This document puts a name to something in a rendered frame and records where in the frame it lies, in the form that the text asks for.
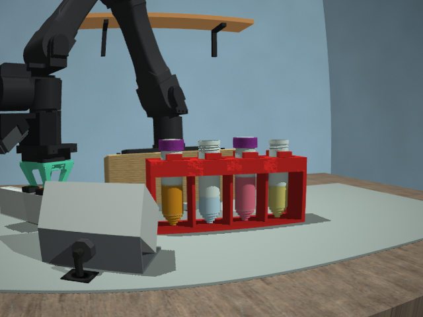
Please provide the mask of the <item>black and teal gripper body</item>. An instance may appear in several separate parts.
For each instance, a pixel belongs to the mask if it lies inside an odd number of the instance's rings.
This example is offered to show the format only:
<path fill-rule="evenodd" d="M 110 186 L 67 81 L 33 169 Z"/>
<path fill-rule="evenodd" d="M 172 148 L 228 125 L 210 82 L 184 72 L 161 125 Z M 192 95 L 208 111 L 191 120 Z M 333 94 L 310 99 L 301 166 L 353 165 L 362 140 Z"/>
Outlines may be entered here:
<path fill-rule="evenodd" d="M 52 110 L 50 112 L 56 112 L 56 145 L 17 145 L 17 154 L 21 153 L 22 161 L 37 163 L 59 162 L 71 159 L 71 153 L 77 152 L 76 143 L 61 143 L 61 111 Z"/>

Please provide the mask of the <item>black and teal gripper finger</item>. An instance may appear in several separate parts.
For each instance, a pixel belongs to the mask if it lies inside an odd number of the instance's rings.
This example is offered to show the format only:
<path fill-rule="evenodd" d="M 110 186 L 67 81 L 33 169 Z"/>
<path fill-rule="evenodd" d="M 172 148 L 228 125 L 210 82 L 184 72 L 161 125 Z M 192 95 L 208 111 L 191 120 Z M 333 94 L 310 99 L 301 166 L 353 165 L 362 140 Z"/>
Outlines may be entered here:
<path fill-rule="evenodd" d="M 48 162 L 48 163 L 37 163 L 39 173 L 45 185 L 45 181 L 51 181 L 50 173 L 53 170 L 61 170 L 59 175 L 59 181 L 67 181 L 67 178 L 73 168 L 74 162 L 73 160 L 65 160 L 59 162 Z"/>
<path fill-rule="evenodd" d="M 32 170 L 38 169 L 37 162 L 20 162 L 20 167 L 26 176 L 26 179 L 28 180 L 29 184 L 31 186 L 38 186 L 36 183 L 36 180 L 34 178 L 34 175 L 32 173 Z"/>

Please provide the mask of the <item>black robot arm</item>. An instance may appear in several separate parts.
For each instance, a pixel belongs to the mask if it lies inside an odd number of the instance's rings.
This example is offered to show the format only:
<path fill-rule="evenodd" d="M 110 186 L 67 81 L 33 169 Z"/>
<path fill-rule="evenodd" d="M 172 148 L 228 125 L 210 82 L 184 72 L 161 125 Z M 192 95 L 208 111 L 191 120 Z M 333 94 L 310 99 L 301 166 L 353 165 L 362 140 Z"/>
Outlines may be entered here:
<path fill-rule="evenodd" d="M 67 67 L 78 29 L 97 1 L 63 0 L 24 48 L 25 64 L 0 65 L 0 112 L 35 110 L 0 114 L 0 154 L 9 153 L 17 143 L 56 145 L 56 112 L 50 111 L 61 110 L 62 80 L 50 74 Z M 188 114 L 184 93 L 159 51 L 146 0 L 100 1 L 111 9 L 121 28 L 135 69 L 139 101 L 147 117 L 153 118 L 153 148 L 126 149 L 122 154 L 161 152 L 159 139 L 183 139 L 179 115 Z"/>

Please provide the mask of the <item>pale grey flat mat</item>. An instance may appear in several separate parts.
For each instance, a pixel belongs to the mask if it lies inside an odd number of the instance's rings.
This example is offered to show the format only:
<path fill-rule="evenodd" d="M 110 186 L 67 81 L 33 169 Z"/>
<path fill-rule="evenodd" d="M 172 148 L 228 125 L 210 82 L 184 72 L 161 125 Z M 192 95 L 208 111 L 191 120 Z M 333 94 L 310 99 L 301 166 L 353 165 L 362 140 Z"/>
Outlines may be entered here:
<path fill-rule="evenodd" d="M 143 274 L 97 271 L 89 283 L 60 279 L 75 266 L 42 261 L 38 224 L 1 213 L 0 293 L 123 293 L 203 287 L 283 275 L 423 240 L 423 201 L 346 184 L 307 186 L 305 222 L 158 234 Z"/>

